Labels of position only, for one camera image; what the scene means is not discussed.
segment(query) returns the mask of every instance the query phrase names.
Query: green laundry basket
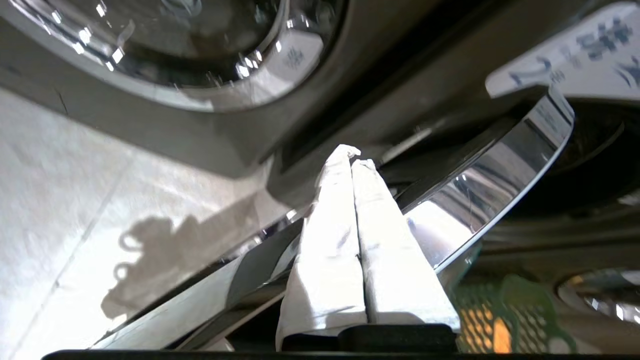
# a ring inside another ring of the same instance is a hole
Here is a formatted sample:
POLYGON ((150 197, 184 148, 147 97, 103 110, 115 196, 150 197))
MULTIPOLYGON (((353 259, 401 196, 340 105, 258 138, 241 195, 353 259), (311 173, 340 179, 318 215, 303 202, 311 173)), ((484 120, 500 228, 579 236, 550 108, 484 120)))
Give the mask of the green laundry basket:
POLYGON ((461 285, 452 302, 460 315, 461 352, 576 353, 573 338, 558 327, 546 290, 519 276, 497 284, 461 285))

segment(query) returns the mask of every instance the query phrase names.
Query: washer door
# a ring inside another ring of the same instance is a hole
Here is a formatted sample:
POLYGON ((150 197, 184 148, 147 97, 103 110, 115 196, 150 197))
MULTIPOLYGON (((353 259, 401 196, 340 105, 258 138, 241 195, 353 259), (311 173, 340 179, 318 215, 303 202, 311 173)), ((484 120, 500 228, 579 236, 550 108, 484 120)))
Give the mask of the washer door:
POLYGON ((65 44, 54 52, 74 65, 195 111, 246 110, 290 92, 318 65, 343 7, 342 0, 10 2, 33 31, 65 44))

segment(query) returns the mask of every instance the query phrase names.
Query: tiled floor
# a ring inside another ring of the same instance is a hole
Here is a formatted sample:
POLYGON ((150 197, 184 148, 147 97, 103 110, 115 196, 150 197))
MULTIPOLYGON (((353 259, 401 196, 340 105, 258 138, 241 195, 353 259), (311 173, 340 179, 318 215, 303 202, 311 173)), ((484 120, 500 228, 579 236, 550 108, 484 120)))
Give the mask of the tiled floor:
POLYGON ((0 89, 0 358, 83 348, 288 209, 0 89))

